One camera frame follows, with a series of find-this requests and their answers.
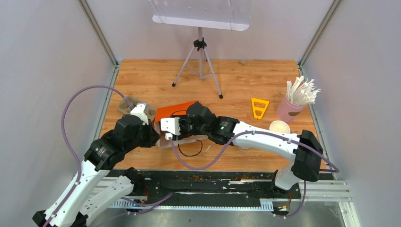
pink cup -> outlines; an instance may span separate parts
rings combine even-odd
[[[276,110],[276,115],[284,122],[291,122],[296,118],[296,116],[298,116],[304,107],[304,105],[298,106],[290,103],[287,96],[284,96]]]

white wall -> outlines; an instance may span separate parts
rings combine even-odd
[[[79,89],[107,84],[112,66],[76,0],[0,1],[0,226],[30,227],[77,168],[61,113]],[[80,157],[94,136],[105,91],[78,96],[66,118]]]
[[[363,227],[399,226],[401,1],[345,0],[306,64]]]
[[[88,2],[118,60],[185,59],[198,37],[195,27],[153,22],[149,0]],[[246,31],[204,29],[210,57],[300,60],[331,2],[253,0]]]

wood grain surface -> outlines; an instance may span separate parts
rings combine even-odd
[[[155,107],[199,100],[217,116],[237,118],[248,124],[269,128],[278,120],[275,112],[286,92],[286,81],[294,81],[298,74],[295,61],[248,61],[246,66],[235,60],[212,60],[224,98],[219,99],[213,78],[200,80],[189,70],[184,70],[176,87],[171,84],[180,70],[183,60],[123,60],[115,88],[126,96],[135,96]],[[198,70],[198,60],[190,60],[191,68]],[[205,73],[210,70],[205,65]],[[270,104],[261,120],[253,118],[251,98],[269,100]],[[112,95],[102,128],[102,134],[114,128],[122,117],[117,110],[121,97]],[[294,122],[289,123],[292,133],[302,129],[316,134],[312,117],[306,107]],[[196,157],[184,157],[191,166],[202,167],[210,163],[221,150],[221,145],[203,140],[203,151]],[[184,153],[195,154],[200,143],[181,146]],[[229,147],[223,156],[208,170],[218,171],[275,171],[288,161],[268,151],[251,148],[240,150]],[[126,169],[186,170],[171,148],[137,148],[125,156],[115,168]]]

tripod leg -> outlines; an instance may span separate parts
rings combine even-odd
[[[177,77],[175,78],[175,80],[174,80],[174,82],[173,82],[173,84],[172,84],[173,87],[175,87],[175,85],[176,85],[178,79],[179,79],[180,76],[181,76],[181,73],[183,72],[185,66],[187,66],[188,60],[189,60],[189,58],[191,57],[191,55],[192,55],[192,53],[193,53],[194,50],[195,50],[195,47],[193,47],[193,48],[191,49],[191,51],[189,52],[189,55],[188,55],[187,59],[185,59],[184,64],[183,64],[183,66],[182,66],[181,69],[180,69],[180,72],[178,73]]]
[[[199,78],[203,77],[203,49],[201,48],[199,52]]]
[[[216,74],[214,73],[212,62],[210,61],[209,54],[206,50],[206,47],[205,47],[204,51],[205,51],[206,59],[208,60],[208,63],[209,63],[210,71],[212,71],[214,82],[216,83],[216,86],[217,86],[218,96],[220,98],[223,98],[223,94],[221,93],[220,86],[218,85]]]

white robotic arm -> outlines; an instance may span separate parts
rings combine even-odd
[[[130,194],[144,177],[134,168],[128,169],[116,182],[93,198],[90,193],[111,169],[136,147],[155,146],[159,134],[146,117],[148,106],[139,103],[130,115],[119,119],[113,130],[90,145],[78,173],[58,200],[47,210],[38,211],[34,222],[46,227],[87,226],[116,200]]]
[[[230,143],[243,148],[258,148],[288,159],[290,163],[276,171],[273,177],[274,186],[283,192],[300,180],[315,182],[319,178],[321,158],[300,146],[304,144],[323,153],[321,145],[310,131],[303,130],[298,135],[257,128],[234,118],[216,117],[199,102],[188,107],[185,115],[162,119],[161,129],[166,139],[181,140],[192,135],[207,135],[209,140],[217,144]]]

